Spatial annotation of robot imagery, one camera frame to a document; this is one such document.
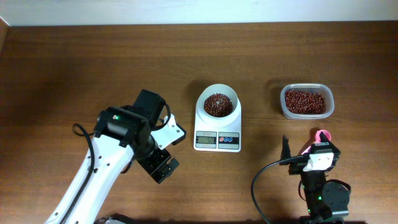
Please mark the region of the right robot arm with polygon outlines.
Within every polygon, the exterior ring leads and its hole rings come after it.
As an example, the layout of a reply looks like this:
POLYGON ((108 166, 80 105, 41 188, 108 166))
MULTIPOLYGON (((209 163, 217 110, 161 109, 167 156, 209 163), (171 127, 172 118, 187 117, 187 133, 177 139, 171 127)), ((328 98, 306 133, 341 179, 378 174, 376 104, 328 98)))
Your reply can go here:
POLYGON ((282 138, 280 165, 289 166, 290 175, 299 175, 308 208, 308 215, 300 217, 300 223, 343 223, 349 215, 348 204, 351 186, 336 179, 326 179, 341 151, 323 131, 315 142, 299 156, 290 153, 289 140, 282 138))

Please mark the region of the pink measuring scoop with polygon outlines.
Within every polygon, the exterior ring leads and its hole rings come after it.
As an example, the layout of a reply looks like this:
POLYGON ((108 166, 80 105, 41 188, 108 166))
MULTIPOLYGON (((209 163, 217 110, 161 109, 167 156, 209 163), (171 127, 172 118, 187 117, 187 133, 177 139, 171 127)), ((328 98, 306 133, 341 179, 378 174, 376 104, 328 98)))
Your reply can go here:
POLYGON ((310 140, 304 145, 303 150, 300 152, 300 154, 308 153, 309 150, 310 150, 310 148, 311 148, 311 145, 312 145, 312 144, 314 144, 314 143, 320 143, 320 142, 321 142, 321 134, 324 134, 324 135, 326 136, 327 140, 331 141, 331 134, 330 134, 327 130, 325 130, 325 129, 320 129, 320 130, 318 130, 318 131, 315 133, 313 139, 310 139, 310 140))

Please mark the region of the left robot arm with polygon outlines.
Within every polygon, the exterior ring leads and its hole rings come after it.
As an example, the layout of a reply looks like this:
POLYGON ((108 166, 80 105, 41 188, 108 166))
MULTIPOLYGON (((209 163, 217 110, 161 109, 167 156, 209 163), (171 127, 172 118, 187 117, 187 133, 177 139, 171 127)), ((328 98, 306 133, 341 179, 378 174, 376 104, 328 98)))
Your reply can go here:
POLYGON ((137 162, 158 184, 178 167, 166 150, 186 138, 169 105, 157 93, 142 90, 132 105, 101 111, 92 133, 82 125, 88 151, 76 176, 47 223, 94 223, 114 182, 137 162))

